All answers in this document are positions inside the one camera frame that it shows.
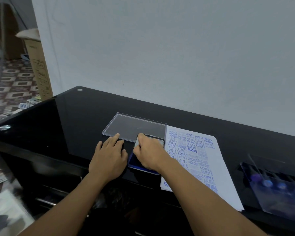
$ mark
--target hand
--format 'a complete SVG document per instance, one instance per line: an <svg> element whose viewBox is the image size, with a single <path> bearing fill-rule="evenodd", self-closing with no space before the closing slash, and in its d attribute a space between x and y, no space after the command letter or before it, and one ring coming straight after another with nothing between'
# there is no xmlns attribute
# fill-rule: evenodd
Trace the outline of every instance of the hand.
<svg viewBox="0 0 295 236"><path fill-rule="evenodd" d="M133 149L133 153L144 167L160 172L162 163L171 159L169 154L155 138L148 138L146 135L140 133L138 140L139 145Z"/></svg>
<svg viewBox="0 0 295 236"><path fill-rule="evenodd" d="M121 150L124 140L117 141L118 137L117 133L103 144L97 143L89 165L89 174L103 179L105 184L120 176L127 165L128 154Z"/></svg>

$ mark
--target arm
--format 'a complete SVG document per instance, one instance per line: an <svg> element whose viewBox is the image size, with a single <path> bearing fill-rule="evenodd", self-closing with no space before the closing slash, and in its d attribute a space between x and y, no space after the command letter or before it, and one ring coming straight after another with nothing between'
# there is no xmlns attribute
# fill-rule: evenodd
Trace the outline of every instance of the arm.
<svg viewBox="0 0 295 236"><path fill-rule="evenodd" d="M102 188L120 176L127 165L128 154L126 150L121 151L124 141L117 141L118 137L119 134L110 137L103 145L99 142L89 165L89 173L82 182L19 236L77 235Z"/></svg>
<svg viewBox="0 0 295 236"><path fill-rule="evenodd" d="M157 140L143 134L138 138L140 145L134 148L134 154L144 167L164 177L195 235L266 235L171 158Z"/></svg>

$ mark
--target paper sheet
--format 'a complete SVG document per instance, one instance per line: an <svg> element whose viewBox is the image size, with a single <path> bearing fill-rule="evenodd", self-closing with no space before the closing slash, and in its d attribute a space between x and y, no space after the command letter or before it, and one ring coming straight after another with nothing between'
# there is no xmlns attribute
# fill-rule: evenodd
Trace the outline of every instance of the paper sheet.
<svg viewBox="0 0 295 236"><path fill-rule="evenodd" d="M165 150L234 209L244 209L215 137L167 126ZM163 177L161 189L172 191Z"/></svg>

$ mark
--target black glass table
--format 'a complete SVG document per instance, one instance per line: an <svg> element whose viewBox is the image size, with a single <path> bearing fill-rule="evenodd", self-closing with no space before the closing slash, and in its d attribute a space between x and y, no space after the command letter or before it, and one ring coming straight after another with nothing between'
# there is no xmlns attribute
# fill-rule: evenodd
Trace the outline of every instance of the black glass table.
<svg viewBox="0 0 295 236"><path fill-rule="evenodd" d="M108 138L102 131L117 112L215 136L244 205L242 213L269 233L295 234L294 221L261 210L239 167L248 154L295 164L295 137L286 134L75 87L0 121L0 126L11 126L0 131L0 163L31 194L41 186L70 192L87 174L97 142ZM129 154L133 146L124 143ZM172 192L160 190L160 180L160 175L126 168L115 184L179 207Z"/></svg>

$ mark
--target left hand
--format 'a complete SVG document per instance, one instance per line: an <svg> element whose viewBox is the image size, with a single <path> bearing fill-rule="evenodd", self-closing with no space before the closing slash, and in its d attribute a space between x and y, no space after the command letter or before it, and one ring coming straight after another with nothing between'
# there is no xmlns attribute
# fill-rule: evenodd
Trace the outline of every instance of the left hand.
<svg viewBox="0 0 295 236"><path fill-rule="evenodd" d="M117 141L119 134L97 143L89 165L89 174L96 175L105 184L121 175L127 166L128 154L121 150L124 140Z"/></svg>

